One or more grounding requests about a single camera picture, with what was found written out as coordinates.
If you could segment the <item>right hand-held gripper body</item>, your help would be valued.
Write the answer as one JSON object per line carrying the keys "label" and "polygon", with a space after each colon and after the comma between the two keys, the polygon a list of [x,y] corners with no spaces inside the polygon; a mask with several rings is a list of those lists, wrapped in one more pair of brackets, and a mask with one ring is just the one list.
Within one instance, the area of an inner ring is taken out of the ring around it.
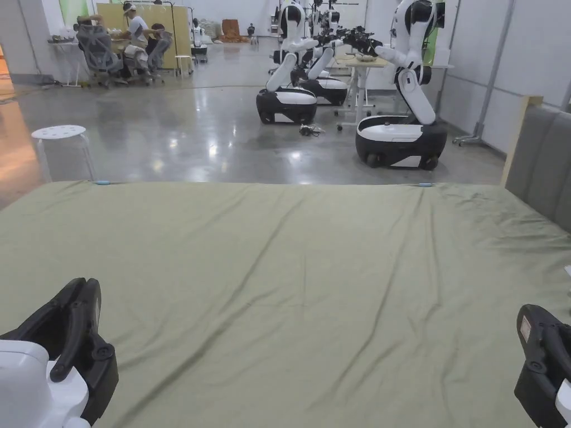
{"label": "right hand-held gripper body", "polygon": [[570,365],[546,366],[525,361],[516,382],[514,395],[535,427],[569,427],[570,399],[559,393],[570,391]]}

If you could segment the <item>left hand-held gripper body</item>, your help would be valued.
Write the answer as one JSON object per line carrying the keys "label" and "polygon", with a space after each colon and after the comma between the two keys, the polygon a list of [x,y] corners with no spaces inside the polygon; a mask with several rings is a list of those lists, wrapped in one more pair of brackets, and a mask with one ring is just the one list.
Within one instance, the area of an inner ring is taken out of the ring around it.
{"label": "left hand-held gripper body", "polygon": [[65,341],[55,332],[1,338],[2,427],[93,427],[103,416],[119,381],[114,346],[83,336],[70,371],[54,381]]}

